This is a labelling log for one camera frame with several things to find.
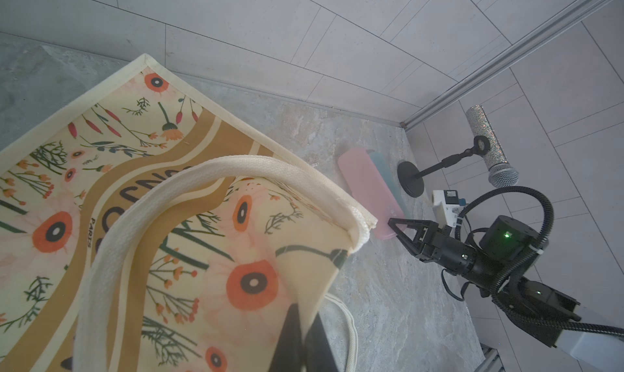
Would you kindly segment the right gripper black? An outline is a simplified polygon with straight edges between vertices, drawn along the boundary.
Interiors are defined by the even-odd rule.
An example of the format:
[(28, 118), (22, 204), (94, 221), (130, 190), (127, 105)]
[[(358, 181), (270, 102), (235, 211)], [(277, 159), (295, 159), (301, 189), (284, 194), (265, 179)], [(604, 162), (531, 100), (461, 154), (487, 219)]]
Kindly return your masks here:
[(446, 235), (437, 223), (424, 226), (422, 221), (414, 219), (391, 218), (388, 226), (411, 255), (419, 255), (420, 261), (436, 263), (478, 287), (492, 285), (497, 262), (477, 248)]

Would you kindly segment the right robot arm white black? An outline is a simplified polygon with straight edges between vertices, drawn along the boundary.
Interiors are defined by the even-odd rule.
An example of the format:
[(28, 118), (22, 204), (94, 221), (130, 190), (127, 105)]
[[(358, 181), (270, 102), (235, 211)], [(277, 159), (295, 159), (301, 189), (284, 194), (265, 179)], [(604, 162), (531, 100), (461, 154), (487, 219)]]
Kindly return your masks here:
[[(490, 227), (482, 227), (461, 238), (466, 216), (485, 201), (505, 193), (520, 193), (536, 199), (543, 210), (541, 229), (499, 216)], [(444, 274), (465, 279), (520, 330), (549, 348), (559, 349), (600, 371), (623, 369), (623, 329), (575, 298), (539, 281), (526, 272), (549, 246), (554, 208), (543, 193), (527, 187), (496, 188), (467, 205), (455, 227), (415, 219), (388, 221), (406, 250), (423, 263), (433, 262)]]

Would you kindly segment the floral canvas tote bag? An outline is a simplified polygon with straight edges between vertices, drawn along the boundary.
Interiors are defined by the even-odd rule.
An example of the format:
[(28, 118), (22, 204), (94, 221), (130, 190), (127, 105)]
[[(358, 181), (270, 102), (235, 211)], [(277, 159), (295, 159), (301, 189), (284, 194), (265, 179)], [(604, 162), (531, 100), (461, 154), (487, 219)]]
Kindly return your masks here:
[(142, 55), (1, 150), (4, 371), (272, 371), (375, 217)]

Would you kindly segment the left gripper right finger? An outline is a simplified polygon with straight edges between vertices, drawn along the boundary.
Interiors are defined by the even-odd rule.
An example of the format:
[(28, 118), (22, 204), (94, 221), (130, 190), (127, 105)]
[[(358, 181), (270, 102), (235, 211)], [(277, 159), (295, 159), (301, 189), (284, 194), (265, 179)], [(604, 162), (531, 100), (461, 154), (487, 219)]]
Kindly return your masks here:
[(319, 314), (307, 332), (304, 347), (305, 370), (307, 372), (339, 371)]

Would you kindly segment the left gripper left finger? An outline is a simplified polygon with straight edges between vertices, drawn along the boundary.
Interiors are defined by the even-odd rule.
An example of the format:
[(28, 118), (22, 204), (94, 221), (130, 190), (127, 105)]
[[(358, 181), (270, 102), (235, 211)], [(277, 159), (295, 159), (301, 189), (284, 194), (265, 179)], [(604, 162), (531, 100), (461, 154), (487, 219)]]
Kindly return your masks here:
[(300, 372), (303, 367), (302, 342), (298, 304), (290, 305), (272, 359), (272, 372)]

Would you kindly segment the teal translucent pencil case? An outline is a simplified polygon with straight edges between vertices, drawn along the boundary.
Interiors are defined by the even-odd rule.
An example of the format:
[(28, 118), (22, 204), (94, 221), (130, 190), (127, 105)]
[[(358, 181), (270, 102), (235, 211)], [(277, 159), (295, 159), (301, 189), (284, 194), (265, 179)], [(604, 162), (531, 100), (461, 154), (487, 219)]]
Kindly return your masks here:
[(401, 210), (403, 211), (404, 214), (406, 214), (407, 209), (401, 197), (401, 191), (399, 187), (397, 186), (397, 184), (394, 182), (394, 173), (389, 168), (388, 162), (386, 162), (384, 156), (379, 152), (370, 150), (368, 151), (368, 155), (370, 159), (372, 160), (372, 162), (374, 163), (375, 167), (377, 168), (378, 172), (380, 173), (383, 181), (388, 186), (388, 189), (393, 194), (393, 197), (398, 203), (398, 205), (400, 206)]

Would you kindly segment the pink translucent pencil case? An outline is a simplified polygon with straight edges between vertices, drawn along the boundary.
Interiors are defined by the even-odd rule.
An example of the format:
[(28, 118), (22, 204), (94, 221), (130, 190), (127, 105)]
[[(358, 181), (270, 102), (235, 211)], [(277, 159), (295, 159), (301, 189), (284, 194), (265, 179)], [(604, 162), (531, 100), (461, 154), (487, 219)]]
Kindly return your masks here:
[(352, 197), (377, 218), (378, 222), (373, 229), (375, 237), (390, 240), (396, 234), (388, 226), (388, 220), (403, 219), (406, 214), (394, 199), (368, 151), (364, 148), (351, 149), (343, 153), (337, 163)]

